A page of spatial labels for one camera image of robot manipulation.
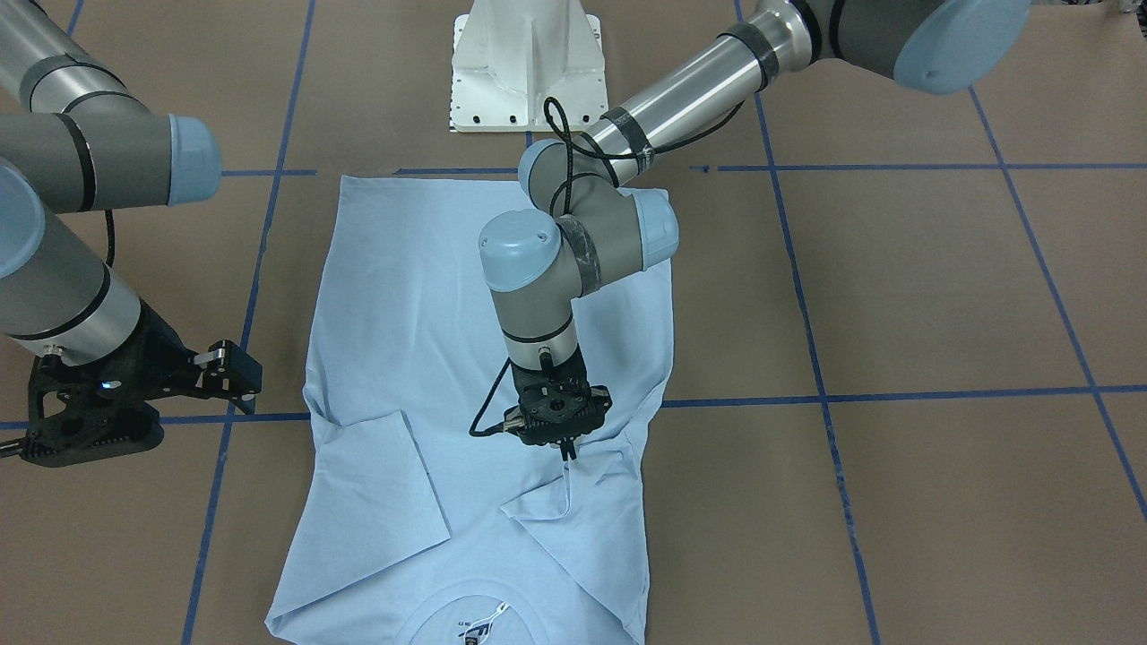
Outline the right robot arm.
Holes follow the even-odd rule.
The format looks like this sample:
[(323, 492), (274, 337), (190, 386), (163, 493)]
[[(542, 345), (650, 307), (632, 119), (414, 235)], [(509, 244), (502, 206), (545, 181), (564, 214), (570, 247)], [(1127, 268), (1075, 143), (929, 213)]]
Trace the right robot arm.
[(3, 1), (3, 336), (69, 368), (125, 355), (149, 309), (60, 220), (219, 189), (213, 131), (154, 112), (33, 1)]

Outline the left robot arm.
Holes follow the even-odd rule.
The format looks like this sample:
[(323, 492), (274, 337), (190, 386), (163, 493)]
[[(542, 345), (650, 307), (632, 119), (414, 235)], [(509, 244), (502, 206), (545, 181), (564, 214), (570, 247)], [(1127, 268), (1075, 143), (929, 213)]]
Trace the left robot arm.
[(518, 162), (526, 207), (479, 230), (477, 254), (505, 342), (494, 384), (516, 399), (468, 433), (554, 446), (565, 460), (602, 428), (607, 384), (591, 382), (574, 302), (674, 256), (680, 226), (666, 195), (627, 192), (728, 126), (786, 76), (836, 61), (903, 90), (946, 98), (988, 76), (1019, 40), (1028, 1), (758, 1), (713, 42), (582, 131), (557, 98), (543, 102), (552, 135)]

